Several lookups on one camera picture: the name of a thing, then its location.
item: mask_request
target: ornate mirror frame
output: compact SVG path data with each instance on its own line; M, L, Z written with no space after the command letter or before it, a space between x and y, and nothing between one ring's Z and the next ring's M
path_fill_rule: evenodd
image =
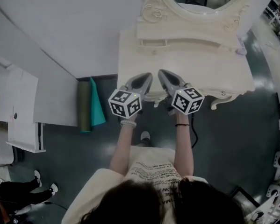
M240 48L236 37L242 14L249 9L250 0L234 0L209 14L187 11L175 0L144 0L137 19L136 35L143 41L199 39L215 42L229 51Z

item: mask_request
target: white bracelet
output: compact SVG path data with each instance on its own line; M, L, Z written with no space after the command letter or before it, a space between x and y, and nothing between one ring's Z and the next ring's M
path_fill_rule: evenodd
M121 120L120 124L121 124L121 126L130 125L130 126L133 126L134 128L136 127L136 122L128 120L128 119Z

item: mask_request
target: white t-shirt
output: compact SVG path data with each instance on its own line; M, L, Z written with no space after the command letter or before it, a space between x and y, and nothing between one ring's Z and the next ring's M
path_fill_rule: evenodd
M62 224L76 224L81 217L98 206L105 193L126 180L152 182L163 195L164 223L173 223L170 187L181 180L174 168L175 152L166 148L131 147L129 171L126 176L109 169L99 169L85 184L66 212ZM190 180L206 182L204 178L188 176Z

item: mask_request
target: green yoga mat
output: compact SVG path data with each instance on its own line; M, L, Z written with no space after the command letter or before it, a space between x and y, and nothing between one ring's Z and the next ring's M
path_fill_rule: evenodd
M82 133L91 132L92 126L105 123L96 84L91 78L78 83L78 126Z

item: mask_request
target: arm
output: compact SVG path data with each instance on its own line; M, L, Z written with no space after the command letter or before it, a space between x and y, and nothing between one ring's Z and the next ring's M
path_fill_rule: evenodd
M135 121L136 117L137 114L131 117L130 120ZM129 154L133 130L134 127L130 125L123 125L121 127L116 150L109 167L110 170L124 176L127 174L129 167Z
M175 110L176 124L189 124L188 116ZM181 177L192 176L194 173L194 159L191 147L189 126L177 126L176 150L174 167Z

